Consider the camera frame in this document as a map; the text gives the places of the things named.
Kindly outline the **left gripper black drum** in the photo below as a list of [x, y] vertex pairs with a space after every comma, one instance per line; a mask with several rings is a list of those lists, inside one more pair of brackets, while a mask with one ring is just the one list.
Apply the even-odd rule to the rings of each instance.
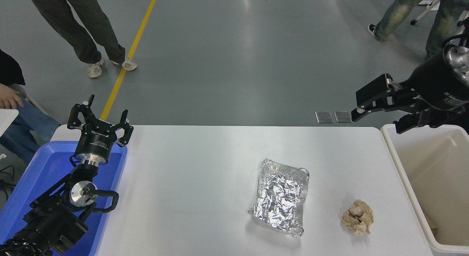
[[83, 125], [81, 137], [75, 150], [75, 159], [84, 160], [93, 155], [99, 161], [109, 161], [112, 146], [116, 141], [115, 131], [112, 124], [97, 121], [97, 126], [92, 122]]

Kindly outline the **right gripper black drum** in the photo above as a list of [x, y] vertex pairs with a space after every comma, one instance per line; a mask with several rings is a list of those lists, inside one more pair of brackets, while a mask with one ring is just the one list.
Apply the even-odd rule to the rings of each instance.
[[433, 108], [449, 111], [468, 103], [468, 53], [441, 52], [403, 82]]

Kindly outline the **seated person's hand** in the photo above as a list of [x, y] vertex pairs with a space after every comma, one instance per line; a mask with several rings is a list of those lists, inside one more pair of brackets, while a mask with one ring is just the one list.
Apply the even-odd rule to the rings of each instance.
[[0, 84], [0, 108], [1, 109], [17, 109], [23, 107], [22, 97], [20, 92], [7, 87], [4, 84]]

